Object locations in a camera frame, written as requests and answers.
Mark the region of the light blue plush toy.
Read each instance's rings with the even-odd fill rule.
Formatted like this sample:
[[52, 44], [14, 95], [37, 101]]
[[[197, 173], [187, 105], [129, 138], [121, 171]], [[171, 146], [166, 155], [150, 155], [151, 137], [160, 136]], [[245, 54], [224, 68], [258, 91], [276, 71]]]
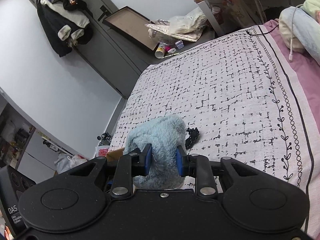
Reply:
[[132, 129], [126, 138], [124, 154], [135, 148], [141, 151], [147, 144], [152, 146], [149, 174], [133, 177], [137, 189], [169, 190], [179, 189], [184, 178], [178, 174], [176, 148], [185, 149], [186, 126], [177, 115], [161, 116]]

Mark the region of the brown cardboard box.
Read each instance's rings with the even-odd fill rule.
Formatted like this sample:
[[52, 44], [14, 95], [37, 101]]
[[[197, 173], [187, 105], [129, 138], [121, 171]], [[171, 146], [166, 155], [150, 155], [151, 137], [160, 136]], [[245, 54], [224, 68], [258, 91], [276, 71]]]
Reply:
[[118, 161], [123, 155], [124, 148], [119, 148], [117, 150], [108, 151], [106, 155], [107, 161]]

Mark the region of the red patterned plastic bag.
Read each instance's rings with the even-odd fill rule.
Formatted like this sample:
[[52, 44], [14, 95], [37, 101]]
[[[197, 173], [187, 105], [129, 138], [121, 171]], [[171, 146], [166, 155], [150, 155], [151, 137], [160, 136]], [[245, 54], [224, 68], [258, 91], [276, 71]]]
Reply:
[[106, 157], [109, 152], [109, 146], [102, 145], [95, 148], [95, 157]]

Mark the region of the white plastic bag pile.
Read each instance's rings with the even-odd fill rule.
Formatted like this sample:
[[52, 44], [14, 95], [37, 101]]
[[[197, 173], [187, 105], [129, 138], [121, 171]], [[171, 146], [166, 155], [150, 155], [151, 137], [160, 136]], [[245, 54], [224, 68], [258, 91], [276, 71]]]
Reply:
[[58, 174], [61, 174], [85, 162], [87, 162], [87, 159], [79, 155], [70, 156], [65, 153], [59, 153], [57, 156], [57, 161], [55, 161], [54, 164], [55, 164], [56, 172]]

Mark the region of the white black patterned bedspread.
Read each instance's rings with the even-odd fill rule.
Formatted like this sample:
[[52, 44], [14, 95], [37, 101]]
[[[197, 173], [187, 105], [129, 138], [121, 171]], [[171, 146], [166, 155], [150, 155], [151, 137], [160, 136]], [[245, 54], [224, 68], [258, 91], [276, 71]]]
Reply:
[[236, 31], [151, 65], [127, 100], [111, 147], [159, 116], [180, 116], [200, 138], [193, 152], [228, 156], [311, 194], [319, 132], [304, 90], [263, 25]]

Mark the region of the grey door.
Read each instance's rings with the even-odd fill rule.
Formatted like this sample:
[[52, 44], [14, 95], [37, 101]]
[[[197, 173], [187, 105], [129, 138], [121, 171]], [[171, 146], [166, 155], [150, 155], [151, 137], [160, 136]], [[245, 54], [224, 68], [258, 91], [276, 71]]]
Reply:
[[[36, 0], [29, 0], [36, 7]], [[123, 98], [128, 99], [142, 72], [152, 64], [152, 57], [128, 39], [103, 24], [103, 19], [117, 11], [111, 0], [83, 0], [87, 3], [93, 37], [76, 51]]]

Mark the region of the white paper cup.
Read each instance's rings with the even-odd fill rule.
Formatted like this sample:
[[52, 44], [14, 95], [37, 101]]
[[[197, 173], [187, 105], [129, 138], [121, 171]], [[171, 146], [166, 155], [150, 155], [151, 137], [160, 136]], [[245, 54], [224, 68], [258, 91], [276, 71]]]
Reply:
[[155, 51], [155, 57], [157, 59], [162, 59], [165, 56], [165, 54], [166, 54], [166, 49], [165, 49], [166, 46], [167, 46], [167, 44], [164, 43], [164, 42], [160, 42], [159, 43], [159, 45], [158, 45], [158, 47], [157, 47], [157, 49]]

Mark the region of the pink bed sheet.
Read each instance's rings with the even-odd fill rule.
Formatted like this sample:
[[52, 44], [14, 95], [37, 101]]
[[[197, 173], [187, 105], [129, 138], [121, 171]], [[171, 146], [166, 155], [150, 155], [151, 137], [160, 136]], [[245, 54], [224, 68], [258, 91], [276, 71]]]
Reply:
[[[267, 30], [272, 31], [271, 36], [282, 54], [288, 58], [289, 49], [281, 38], [277, 24], [278, 20], [270, 20], [264, 26]], [[297, 74], [315, 122], [319, 126], [319, 65], [307, 52], [304, 54], [298, 53], [293, 61], [289, 62], [289, 65]], [[316, 206], [311, 210], [316, 217], [310, 223], [308, 234], [314, 239], [319, 239], [319, 149], [313, 152], [313, 159], [315, 164], [311, 179], [311, 194], [316, 200]]]

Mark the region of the black white hanging jacket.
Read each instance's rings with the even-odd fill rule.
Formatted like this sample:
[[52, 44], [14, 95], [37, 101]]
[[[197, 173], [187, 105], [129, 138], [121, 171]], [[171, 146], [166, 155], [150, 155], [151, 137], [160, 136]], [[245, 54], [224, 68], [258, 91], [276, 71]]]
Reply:
[[64, 57], [93, 37], [87, 3], [83, 0], [36, 0], [37, 15], [52, 49]]

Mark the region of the pastel cartoon blanket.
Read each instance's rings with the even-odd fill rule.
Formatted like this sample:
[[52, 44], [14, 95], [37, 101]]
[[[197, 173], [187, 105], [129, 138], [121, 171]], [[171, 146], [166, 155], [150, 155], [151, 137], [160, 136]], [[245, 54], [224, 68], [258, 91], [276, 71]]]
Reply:
[[319, 62], [319, 0], [305, 0], [284, 9], [279, 16], [279, 32], [290, 50], [289, 61], [293, 61], [294, 52], [307, 51]]

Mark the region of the black picture frame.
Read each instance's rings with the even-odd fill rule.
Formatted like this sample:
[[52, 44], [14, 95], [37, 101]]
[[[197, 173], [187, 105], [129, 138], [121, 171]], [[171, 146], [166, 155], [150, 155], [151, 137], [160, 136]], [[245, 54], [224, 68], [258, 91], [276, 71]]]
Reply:
[[152, 23], [148, 18], [125, 6], [103, 19], [107, 25], [130, 42], [144, 51], [155, 52], [158, 42], [149, 37], [147, 24]]

